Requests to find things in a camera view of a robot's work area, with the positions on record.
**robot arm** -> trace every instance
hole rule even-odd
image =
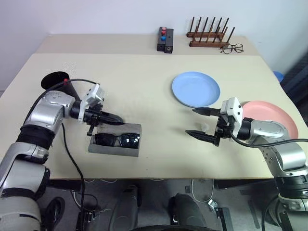
[[[220,138],[230,137],[254,146],[259,145],[259,150],[275,178],[279,200],[289,218],[295,217],[294,212],[308,212],[308,166],[302,148],[295,142],[262,147],[263,144],[290,139],[282,124],[250,118],[242,120],[243,109],[235,97],[224,101],[221,109],[195,108],[193,111],[204,116],[218,116],[218,122],[214,136],[195,130],[186,131],[189,135],[216,146],[219,146]],[[296,225],[295,222],[291,224],[292,227],[295,226],[293,230],[301,230],[296,229]]]
[[[81,101],[52,90],[38,102],[0,164],[1,230],[40,230],[35,200],[45,192],[50,171],[43,164],[63,118],[79,119],[91,125],[92,130],[100,122],[124,123],[116,115],[101,112],[102,100],[103,90],[96,84]]]

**black sunglasses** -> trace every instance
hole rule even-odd
[[[225,54],[230,54],[233,50],[238,53],[242,53],[244,51],[243,45],[241,43],[237,43],[235,45],[228,45],[227,47],[221,47],[220,49],[222,50],[220,53],[224,52]]]
[[[95,142],[98,145],[113,147],[116,141],[120,142],[123,148],[138,148],[140,134],[137,133],[124,133],[115,136],[109,133],[98,133],[94,135]]]

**blue plate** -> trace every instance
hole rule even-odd
[[[210,76],[201,72],[184,72],[172,83],[175,97],[189,107],[205,107],[218,100],[220,88]]]

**wooden rack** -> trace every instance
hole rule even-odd
[[[196,29],[194,32],[192,32],[192,28],[193,28],[193,22],[194,22],[194,17],[192,19],[192,24],[191,24],[191,28],[190,31],[187,32],[186,36],[189,38],[192,38],[192,41],[190,41],[189,46],[190,47],[225,47],[229,45],[229,40],[234,32],[235,27],[233,27],[228,40],[226,42],[223,42],[223,38],[225,37],[225,34],[227,32],[227,23],[229,18],[227,19],[224,27],[222,28],[222,30],[220,31],[220,23],[222,18],[220,18],[218,25],[216,27],[216,30],[214,29],[214,22],[215,22],[215,17],[211,23],[210,29],[208,32],[205,32],[205,28],[208,22],[208,17],[206,18],[206,21],[204,23],[203,26],[203,30],[202,31],[198,31],[199,30],[199,26],[201,23],[202,17],[199,18],[199,22],[198,25],[196,26]]]

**beige table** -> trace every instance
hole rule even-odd
[[[122,157],[88,153],[89,126],[65,121],[69,149],[86,178],[270,178],[258,149],[222,140],[219,147],[198,141],[186,129],[206,123],[213,133],[215,117],[192,112],[171,92],[173,78],[185,71],[200,71],[220,85],[222,101],[265,100],[285,110],[295,121],[299,137],[308,129],[285,95],[276,77],[258,55],[147,55],[147,54],[34,54],[0,98],[0,158],[19,134],[24,117],[43,92],[40,80],[50,72],[66,71],[71,78],[100,82],[106,92],[104,110],[129,123],[142,124],[140,155]],[[82,96],[89,88],[74,83]],[[306,143],[300,143],[307,153]],[[63,144],[62,131],[50,148],[46,163],[53,179],[79,178]]]

